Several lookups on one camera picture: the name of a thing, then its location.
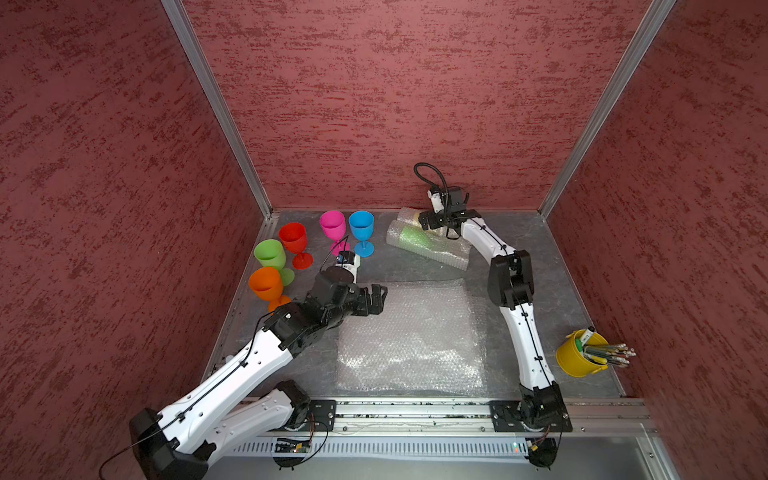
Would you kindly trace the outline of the light green glass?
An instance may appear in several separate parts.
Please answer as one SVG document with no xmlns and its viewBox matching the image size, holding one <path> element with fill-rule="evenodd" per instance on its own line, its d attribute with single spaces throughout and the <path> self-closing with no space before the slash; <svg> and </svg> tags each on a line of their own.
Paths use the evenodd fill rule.
<svg viewBox="0 0 768 480">
<path fill-rule="evenodd" d="M 444 235 L 428 233 L 420 226 L 404 221 L 390 223 L 386 243 L 462 271 L 469 265 L 470 245 L 463 239 L 451 240 Z"/>
</svg>

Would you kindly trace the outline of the orange glass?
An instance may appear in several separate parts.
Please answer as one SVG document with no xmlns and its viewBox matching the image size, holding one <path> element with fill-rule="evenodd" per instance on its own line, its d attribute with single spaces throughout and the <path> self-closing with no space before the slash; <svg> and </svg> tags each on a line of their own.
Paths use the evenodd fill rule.
<svg viewBox="0 0 768 480">
<path fill-rule="evenodd" d="M 268 303 L 269 312 L 292 302 L 291 298 L 284 294 L 280 272 L 274 267 L 262 267 L 255 271 L 249 277 L 248 286 L 261 300 Z"/>
</svg>

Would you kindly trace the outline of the red wine glass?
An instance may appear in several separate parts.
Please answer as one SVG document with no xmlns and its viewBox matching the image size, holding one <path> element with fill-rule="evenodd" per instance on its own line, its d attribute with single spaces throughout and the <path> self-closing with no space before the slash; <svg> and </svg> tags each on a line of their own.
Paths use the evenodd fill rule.
<svg viewBox="0 0 768 480">
<path fill-rule="evenodd" d="M 286 250 L 294 255 L 292 265 L 297 270 L 306 270 L 313 264 L 313 257 L 306 251 L 308 237 L 301 223 L 289 223 L 279 230 L 279 239 Z"/>
</svg>

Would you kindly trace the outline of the blue glass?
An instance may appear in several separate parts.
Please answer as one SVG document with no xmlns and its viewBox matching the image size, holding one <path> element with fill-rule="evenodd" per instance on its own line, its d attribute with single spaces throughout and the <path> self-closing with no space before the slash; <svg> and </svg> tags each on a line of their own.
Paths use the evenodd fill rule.
<svg viewBox="0 0 768 480">
<path fill-rule="evenodd" d="M 357 240 L 354 251 L 359 257 L 370 257 L 375 251 L 374 245 L 370 242 L 374 232 L 374 222 L 373 214 L 368 211 L 356 211 L 349 217 L 351 233 Z"/>
</svg>

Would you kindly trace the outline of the pink glass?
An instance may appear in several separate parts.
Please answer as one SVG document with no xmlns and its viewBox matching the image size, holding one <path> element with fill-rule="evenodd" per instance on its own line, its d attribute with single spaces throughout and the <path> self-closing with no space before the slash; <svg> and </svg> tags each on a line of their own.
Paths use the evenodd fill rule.
<svg viewBox="0 0 768 480">
<path fill-rule="evenodd" d="M 319 222 L 324 234 L 332 241 L 332 255 L 338 256 L 348 249 L 346 217 L 341 211 L 327 211 L 321 215 Z"/>
</svg>

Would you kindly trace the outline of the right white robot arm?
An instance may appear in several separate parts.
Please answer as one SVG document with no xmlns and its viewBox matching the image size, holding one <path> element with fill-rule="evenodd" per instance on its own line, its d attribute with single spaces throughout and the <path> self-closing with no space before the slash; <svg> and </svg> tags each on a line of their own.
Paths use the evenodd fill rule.
<svg viewBox="0 0 768 480">
<path fill-rule="evenodd" d="M 516 418 L 531 431 L 547 429 L 567 410 L 537 331 L 530 254 L 504 242 L 479 213 L 467 209 L 468 196 L 460 188 L 432 185 L 429 199 L 432 209 L 419 214 L 422 229 L 455 232 L 487 261 L 488 297 L 504 317 L 519 367 Z"/>
</svg>

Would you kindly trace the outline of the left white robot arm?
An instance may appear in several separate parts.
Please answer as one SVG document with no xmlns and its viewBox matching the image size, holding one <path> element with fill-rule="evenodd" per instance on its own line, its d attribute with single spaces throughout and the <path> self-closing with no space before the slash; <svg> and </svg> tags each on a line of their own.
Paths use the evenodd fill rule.
<svg viewBox="0 0 768 480">
<path fill-rule="evenodd" d="M 303 301 L 266 314 L 251 340 L 196 389 L 160 411 L 146 408 L 131 419 L 131 449 L 145 477 L 201 479 L 250 437 L 307 424 L 310 398 L 292 380 L 248 406 L 241 402 L 347 317 L 382 313 L 387 293 L 380 284 L 358 286 L 344 267 L 318 273 Z"/>
</svg>

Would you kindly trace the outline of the yellow glass in bubble wrap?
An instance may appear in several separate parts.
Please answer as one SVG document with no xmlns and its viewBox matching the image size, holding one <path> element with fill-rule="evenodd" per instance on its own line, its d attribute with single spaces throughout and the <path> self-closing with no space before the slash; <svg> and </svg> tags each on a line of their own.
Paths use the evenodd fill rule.
<svg viewBox="0 0 768 480">
<path fill-rule="evenodd" d="M 409 226 L 415 228 L 417 232 L 422 234 L 429 234 L 432 236 L 442 236 L 442 237 L 446 235 L 445 227 L 439 227 L 433 230 L 425 230 L 419 221 L 419 216 L 421 213 L 422 213 L 421 210 L 410 208 L 410 207 L 403 207 L 398 212 L 397 220 L 408 224 Z"/>
</svg>

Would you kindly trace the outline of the yellow cup with pens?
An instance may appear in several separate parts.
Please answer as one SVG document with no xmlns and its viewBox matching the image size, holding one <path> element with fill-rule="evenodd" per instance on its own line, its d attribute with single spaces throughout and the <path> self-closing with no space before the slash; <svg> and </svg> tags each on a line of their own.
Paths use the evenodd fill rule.
<svg viewBox="0 0 768 480">
<path fill-rule="evenodd" d="M 635 356 L 633 348 L 625 343 L 610 343 L 593 326 L 572 332 L 556 351 L 557 364 L 574 378 L 609 368 L 627 368 Z"/>
</svg>

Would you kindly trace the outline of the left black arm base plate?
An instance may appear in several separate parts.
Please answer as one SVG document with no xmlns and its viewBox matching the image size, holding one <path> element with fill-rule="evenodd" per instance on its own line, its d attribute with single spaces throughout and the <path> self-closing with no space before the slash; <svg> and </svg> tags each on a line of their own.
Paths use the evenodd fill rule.
<svg viewBox="0 0 768 480">
<path fill-rule="evenodd" d="M 310 432 L 319 428 L 321 432 L 334 429 L 338 402 L 331 399 L 312 399 L 300 404 L 295 410 L 294 431 Z"/>
</svg>

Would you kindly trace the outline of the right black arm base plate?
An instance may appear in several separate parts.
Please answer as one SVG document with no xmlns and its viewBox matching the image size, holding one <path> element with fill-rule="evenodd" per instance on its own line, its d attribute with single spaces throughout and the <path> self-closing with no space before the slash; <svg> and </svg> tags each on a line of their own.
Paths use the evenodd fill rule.
<svg viewBox="0 0 768 480">
<path fill-rule="evenodd" d="M 496 400 L 489 404 L 490 418 L 497 433 L 543 434 L 547 431 L 570 433 L 573 426 L 561 402 L 534 400 Z"/>
</svg>

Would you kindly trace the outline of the aluminium front rail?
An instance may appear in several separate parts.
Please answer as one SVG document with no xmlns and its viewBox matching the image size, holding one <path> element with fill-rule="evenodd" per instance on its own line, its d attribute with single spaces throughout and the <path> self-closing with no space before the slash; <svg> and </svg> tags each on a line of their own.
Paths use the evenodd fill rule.
<svg viewBox="0 0 768 480">
<path fill-rule="evenodd" d="M 336 436 L 656 437 L 659 430 L 642 399 L 566 398 L 573 431 L 497 433 L 484 398 L 338 397 Z"/>
</svg>

